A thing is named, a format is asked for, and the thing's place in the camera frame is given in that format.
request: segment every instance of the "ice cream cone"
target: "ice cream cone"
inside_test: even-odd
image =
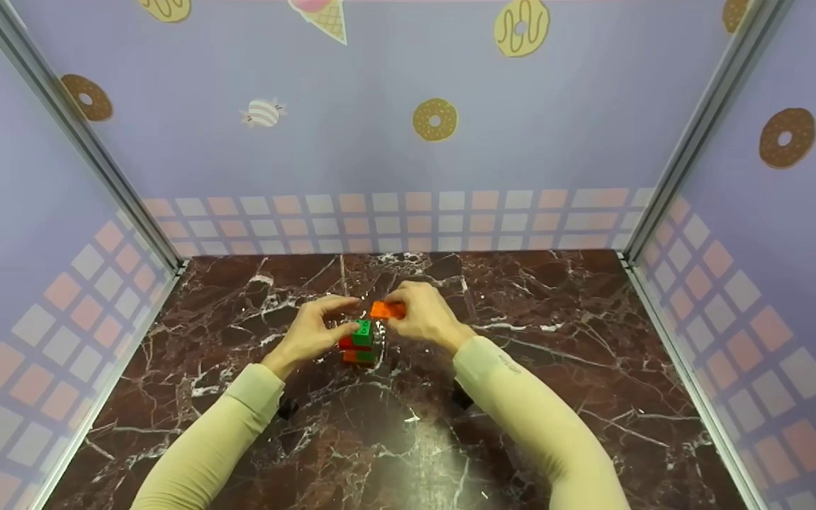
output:
[[[292,9],[295,9],[304,19],[311,25],[319,28],[324,33],[329,35],[336,41],[348,45],[349,39],[346,36],[346,16],[342,6],[342,0],[331,0],[329,4],[313,13],[304,11],[291,3]]]

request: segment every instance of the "purple wall panel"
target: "purple wall panel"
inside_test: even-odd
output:
[[[181,1],[163,20],[135,2],[13,3],[58,74],[105,91],[113,115],[91,125],[140,196],[182,216],[163,227],[185,255],[624,246],[631,200],[731,40],[713,1],[548,1],[547,36],[522,58],[494,39],[508,2],[346,2],[346,40],[282,0]],[[273,97],[286,116],[241,122]],[[412,128],[433,97],[459,118],[440,142]],[[541,190],[628,197],[582,217],[541,210]],[[496,195],[474,208],[475,191]],[[418,194],[433,200],[410,209]]]
[[[761,132],[790,108],[812,114],[815,135],[803,151],[812,130],[791,127],[779,144],[797,161],[777,169]],[[644,267],[770,507],[816,508],[816,2],[796,2],[775,33]]]
[[[0,53],[0,508],[67,453],[168,275]]]

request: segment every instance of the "metal frame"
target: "metal frame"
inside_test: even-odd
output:
[[[779,26],[792,3],[793,0],[752,2],[738,33],[730,42],[700,103],[694,109],[641,221],[622,250],[626,261],[634,264],[641,257],[648,239],[666,215],[713,127],[722,118],[745,77],[751,74],[758,56],[770,41],[770,34]]]
[[[673,366],[676,367],[676,373],[678,373],[679,378],[682,380],[682,385],[686,388],[689,397],[694,403],[694,407],[701,417],[703,426],[707,429],[707,433],[710,434],[710,438],[713,440],[713,445],[716,447],[716,451],[720,455],[723,465],[725,465],[726,470],[729,471],[732,481],[735,483],[735,487],[742,496],[742,500],[745,501],[745,506],[751,510],[767,510],[767,505],[764,503],[764,497],[761,495],[761,491],[758,490],[757,485],[754,484],[754,480],[751,479],[751,475],[742,462],[742,458],[739,457],[738,450],[735,448],[732,439],[729,438],[728,433],[723,429],[723,425],[720,423],[715,409],[713,409],[710,398],[707,397],[701,385],[697,383],[696,376],[689,363],[687,363],[679,354],[679,351],[677,351],[676,342],[673,340],[674,333],[667,330],[666,326],[664,326],[663,320],[661,319],[662,316],[659,310],[654,306],[653,303],[655,301],[648,291],[649,287],[647,287],[647,279],[644,273],[640,268],[632,267],[625,263],[625,261],[622,261],[622,265],[625,268],[625,272],[628,273],[628,278],[631,280],[632,286],[635,287],[635,292],[638,294],[638,297],[641,298],[641,303],[644,303],[647,315],[650,317],[651,322],[654,323],[654,329],[657,330],[657,335],[660,336],[663,347],[666,348],[669,358],[673,361]]]
[[[86,120],[78,116],[77,107],[66,96],[61,81],[30,41],[23,22],[17,17],[9,0],[0,0],[0,48],[65,136],[74,143],[81,158],[84,158],[120,209],[127,214],[140,235],[155,248],[159,258],[177,273],[182,264],[178,252],[175,252],[171,242],[156,226],[155,220],[143,207],[140,197],[134,193],[103,143],[94,135]]]
[[[165,305],[166,300],[169,299],[172,291],[175,290],[175,286],[178,284],[178,281],[181,280],[181,276],[184,274],[184,271],[187,270],[187,268],[188,262],[185,261],[184,264],[178,268],[178,271],[175,273],[175,277],[169,281],[168,288],[163,291],[162,297],[159,299],[159,301],[153,304],[153,308],[150,309],[145,324],[152,324],[155,322],[156,316],[162,311],[162,306]],[[123,358],[116,361],[115,366],[113,367],[113,374],[109,375],[109,378],[107,381],[105,381],[103,387],[114,388],[118,384],[119,378],[122,377],[124,369],[130,363],[130,359],[132,356],[134,356],[134,353],[137,352],[138,346],[140,346],[140,343],[147,338],[147,332],[148,329],[137,331],[136,335],[138,338],[135,338],[132,344],[130,344],[129,348],[126,349]],[[36,493],[36,497],[33,498],[33,503],[30,504],[30,506],[27,506],[27,508],[39,510],[43,508],[46,501],[48,501],[49,497],[52,496],[52,491],[55,491],[56,485],[58,485],[59,481],[62,480],[62,475],[64,475],[65,471],[68,469],[68,464],[71,464],[71,461],[74,459],[77,451],[81,449],[84,439],[87,438],[87,434],[90,433],[90,430],[94,426],[96,417],[100,416],[100,411],[103,410],[103,407],[105,407],[106,400],[109,400],[111,394],[113,394],[112,390],[100,391],[100,394],[96,396],[96,400],[93,401],[93,404],[87,411],[87,416],[84,417],[84,420],[81,421],[80,425],[77,427],[77,430],[75,430],[74,436],[71,438],[71,442],[68,443],[68,448],[65,448],[62,455],[59,456],[58,461],[55,462],[54,467],[52,467],[52,471],[48,472],[45,481],[42,482],[42,487],[40,488],[39,492]]]
[[[735,443],[723,429],[711,399],[698,384],[689,362],[686,362],[678,351],[674,341],[676,338],[674,330],[668,329],[664,324],[658,300],[649,291],[647,278],[637,264],[654,230],[666,216],[674,197],[689,176],[689,172],[693,170],[701,149],[728,111],[734,97],[738,95],[745,79],[757,64],[760,54],[770,42],[771,35],[783,22],[783,17],[791,4],[793,0],[754,0],[751,3],[738,34],[730,42],[712,80],[703,92],[700,103],[694,109],[641,221],[635,227],[628,245],[618,252],[625,272],[628,272],[629,280],[641,298],[651,322],[654,323],[654,329],[657,330],[703,425],[710,434],[723,465],[732,475],[732,481],[735,482],[746,506],[757,510],[766,510],[764,497],[739,457]]]

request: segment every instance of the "dark red marble surface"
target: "dark red marble surface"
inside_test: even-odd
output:
[[[339,293],[369,307],[405,278],[439,287],[459,319],[579,411],[633,509],[744,508],[612,251],[194,259],[47,507],[128,508],[301,303]],[[259,436],[214,508],[547,507],[511,439],[451,402],[447,355],[381,333],[375,367],[330,352],[292,374],[285,394],[300,409]]]

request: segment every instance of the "forearm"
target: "forearm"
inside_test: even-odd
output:
[[[237,461],[278,410],[284,384],[263,365],[248,365],[169,446],[140,487],[137,510],[206,508]]]
[[[603,446],[547,385],[483,336],[464,342],[453,362],[467,394],[547,475],[551,507],[628,508]]]

